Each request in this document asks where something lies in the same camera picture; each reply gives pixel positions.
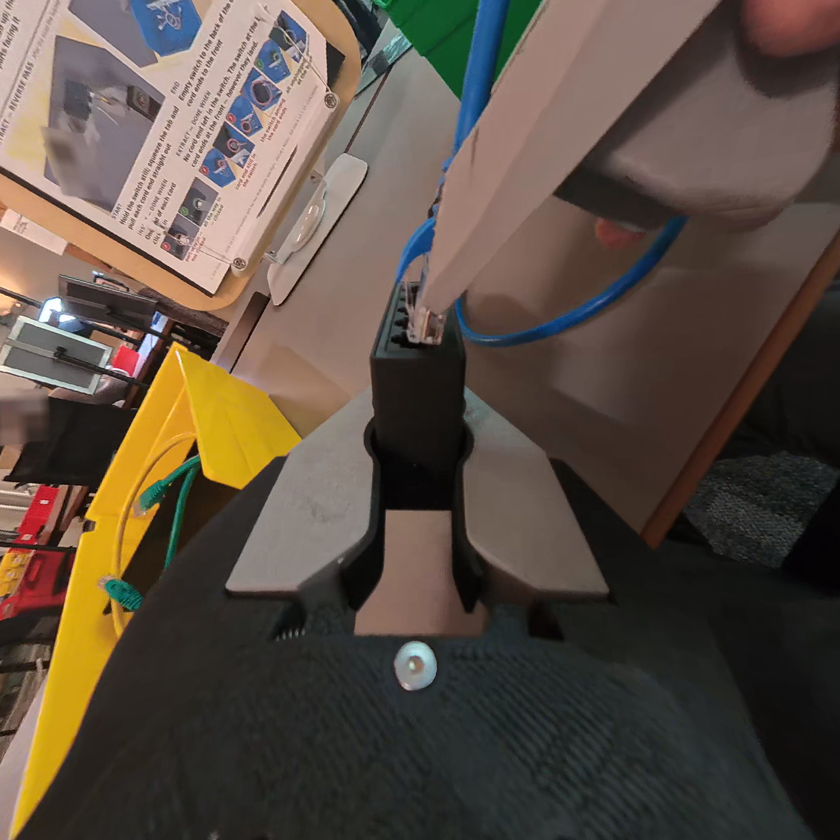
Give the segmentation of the yellow plastic bin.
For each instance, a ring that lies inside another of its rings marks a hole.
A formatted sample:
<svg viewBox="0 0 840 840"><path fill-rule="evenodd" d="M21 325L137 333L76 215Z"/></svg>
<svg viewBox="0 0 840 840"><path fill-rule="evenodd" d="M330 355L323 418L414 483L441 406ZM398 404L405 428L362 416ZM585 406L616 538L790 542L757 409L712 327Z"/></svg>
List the yellow plastic bin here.
<svg viewBox="0 0 840 840"><path fill-rule="evenodd" d="M154 481L196 451L203 476L242 489L300 442L267 394L194 353L170 351L90 504L60 616L9 837L32 816L67 756L99 677L130 620L100 587L121 576L158 511L133 513Z"/></svg>

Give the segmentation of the person's right hand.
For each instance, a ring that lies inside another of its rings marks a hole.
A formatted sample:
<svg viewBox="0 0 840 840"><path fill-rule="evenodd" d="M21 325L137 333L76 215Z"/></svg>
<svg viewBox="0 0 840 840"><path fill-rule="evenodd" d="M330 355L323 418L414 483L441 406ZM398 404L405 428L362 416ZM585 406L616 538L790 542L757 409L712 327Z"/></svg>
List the person's right hand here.
<svg viewBox="0 0 840 840"><path fill-rule="evenodd" d="M744 1L740 16L750 45L773 59L838 45L838 1Z"/></svg>

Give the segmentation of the black mesh office chair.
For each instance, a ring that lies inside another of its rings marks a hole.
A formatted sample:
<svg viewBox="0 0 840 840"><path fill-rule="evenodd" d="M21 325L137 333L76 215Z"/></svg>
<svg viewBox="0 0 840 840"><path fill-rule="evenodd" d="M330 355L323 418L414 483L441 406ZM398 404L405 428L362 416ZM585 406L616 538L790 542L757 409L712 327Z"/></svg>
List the black mesh office chair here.
<svg viewBox="0 0 840 840"><path fill-rule="evenodd" d="M5 480L15 485L75 486L95 491L136 412L50 397L48 432L27 443Z"/></svg>

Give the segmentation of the black network switch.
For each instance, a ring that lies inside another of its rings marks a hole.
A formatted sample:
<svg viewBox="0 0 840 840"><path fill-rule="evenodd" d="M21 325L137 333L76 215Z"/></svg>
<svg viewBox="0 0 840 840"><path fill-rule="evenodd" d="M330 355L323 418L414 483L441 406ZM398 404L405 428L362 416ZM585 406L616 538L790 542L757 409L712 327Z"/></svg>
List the black network switch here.
<svg viewBox="0 0 840 840"><path fill-rule="evenodd" d="M383 505L449 511L465 446L466 350L455 315L440 344L408 339L408 303L394 285L371 352L371 446Z"/></svg>

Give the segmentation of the green plastic bin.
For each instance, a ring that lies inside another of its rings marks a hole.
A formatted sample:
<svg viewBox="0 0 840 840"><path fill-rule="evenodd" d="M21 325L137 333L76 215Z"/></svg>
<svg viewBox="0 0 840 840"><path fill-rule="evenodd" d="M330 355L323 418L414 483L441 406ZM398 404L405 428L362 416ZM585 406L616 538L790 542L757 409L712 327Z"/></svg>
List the green plastic bin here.
<svg viewBox="0 0 840 840"><path fill-rule="evenodd" d="M377 1L415 50L459 98L473 36L477 1ZM518 45L540 1L510 1L494 78Z"/></svg>

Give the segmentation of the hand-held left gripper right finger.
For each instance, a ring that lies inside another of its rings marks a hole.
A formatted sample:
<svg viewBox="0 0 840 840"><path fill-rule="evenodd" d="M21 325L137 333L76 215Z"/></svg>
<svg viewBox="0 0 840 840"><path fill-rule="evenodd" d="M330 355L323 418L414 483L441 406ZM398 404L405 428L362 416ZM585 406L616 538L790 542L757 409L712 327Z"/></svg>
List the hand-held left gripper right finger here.
<svg viewBox="0 0 840 840"><path fill-rule="evenodd" d="M462 606L602 602L610 588L549 457L465 389L452 568Z"/></svg>

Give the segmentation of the black light panel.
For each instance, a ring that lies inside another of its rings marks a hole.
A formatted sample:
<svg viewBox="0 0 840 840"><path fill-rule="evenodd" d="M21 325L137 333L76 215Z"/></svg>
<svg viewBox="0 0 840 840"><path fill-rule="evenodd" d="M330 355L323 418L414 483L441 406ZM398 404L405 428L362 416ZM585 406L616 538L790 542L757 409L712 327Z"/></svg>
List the black light panel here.
<svg viewBox="0 0 840 840"><path fill-rule="evenodd" d="M63 311L78 319L119 329L148 331L156 314L156 301L92 281L60 275Z"/></svg>

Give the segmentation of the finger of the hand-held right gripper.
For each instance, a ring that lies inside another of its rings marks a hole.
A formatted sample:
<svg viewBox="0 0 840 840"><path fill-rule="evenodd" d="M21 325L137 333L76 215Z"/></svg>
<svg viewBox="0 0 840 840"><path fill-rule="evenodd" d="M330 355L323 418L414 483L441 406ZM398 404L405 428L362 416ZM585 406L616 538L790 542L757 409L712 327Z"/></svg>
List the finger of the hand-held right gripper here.
<svg viewBox="0 0 840 840"><path fill-rule="evenodd" d="M671 220L751 229L792 205L835 140L838 45L765 56L741 3L544 3L478 116L465 80L419 305L445 312L576 167L684 176Z"/></svg>

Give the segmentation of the silver framed light panel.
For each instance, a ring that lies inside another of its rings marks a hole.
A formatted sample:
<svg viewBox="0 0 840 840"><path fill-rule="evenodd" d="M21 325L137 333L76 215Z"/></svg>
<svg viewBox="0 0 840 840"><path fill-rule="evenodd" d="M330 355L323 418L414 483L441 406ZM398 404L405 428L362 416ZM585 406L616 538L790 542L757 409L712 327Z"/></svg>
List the silver framed light panel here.
<svg viewBox="0 0 840 840"><path fill-rule="evenodd" d="M39 385L92 395L113 348L25 316L16 319L1 349L1 372Z"/></svg>

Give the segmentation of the white stand base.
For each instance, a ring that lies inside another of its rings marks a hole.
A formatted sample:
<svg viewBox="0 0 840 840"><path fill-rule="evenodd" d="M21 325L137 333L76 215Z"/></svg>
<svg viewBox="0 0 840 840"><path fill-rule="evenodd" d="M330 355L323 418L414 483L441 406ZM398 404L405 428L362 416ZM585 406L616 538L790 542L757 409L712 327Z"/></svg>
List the white stand base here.
<svg viewBox="0 0 840 840"><path fill-rule="evenodd" d="M286 303L310 264L360 190L369 167L351 154L340 154L324 170L311 171L313 192L306 205L293 215L293 224L281 244L268 252L267 285L275 308Z"/></svg>

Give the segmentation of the person's black clothing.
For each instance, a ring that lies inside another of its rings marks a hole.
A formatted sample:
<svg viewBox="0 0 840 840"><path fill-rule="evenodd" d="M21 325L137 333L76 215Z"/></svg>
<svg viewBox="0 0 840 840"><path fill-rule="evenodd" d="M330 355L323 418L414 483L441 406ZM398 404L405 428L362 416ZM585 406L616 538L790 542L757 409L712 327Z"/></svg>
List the person's black clothing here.
<svg viewBox="0 0 840 840"><path fill-rule="evenodd" d="M718 630L816 838L839 837L838 375L836 277L668 534L769 570Z"/></svg>

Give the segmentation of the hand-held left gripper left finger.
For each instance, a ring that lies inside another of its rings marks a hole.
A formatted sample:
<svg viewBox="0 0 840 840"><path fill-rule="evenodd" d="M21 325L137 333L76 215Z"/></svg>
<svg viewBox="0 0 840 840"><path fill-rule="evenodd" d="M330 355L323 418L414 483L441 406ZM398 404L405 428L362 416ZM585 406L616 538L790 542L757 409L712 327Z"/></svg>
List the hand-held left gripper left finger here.
<svg viewBox="0 0 840 840"><path fill-rule="evenodd" d="M371 389L292 449L227 582L227 593L359 610L384 566L382 469Z"/></svg>

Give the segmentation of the red plastic bin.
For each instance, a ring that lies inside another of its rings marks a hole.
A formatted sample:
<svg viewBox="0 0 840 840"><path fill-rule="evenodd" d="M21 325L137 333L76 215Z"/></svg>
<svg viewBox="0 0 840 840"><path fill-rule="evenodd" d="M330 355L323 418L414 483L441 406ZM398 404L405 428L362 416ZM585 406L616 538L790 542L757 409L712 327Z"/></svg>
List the red plastic bin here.
<svg viewBox="0 0 840 840"><path fill-rule="evenodd" d="M57 486L38 486L13 535L2 538L3 622L65 602L77 550L49 542L64 497Z"/></svg>

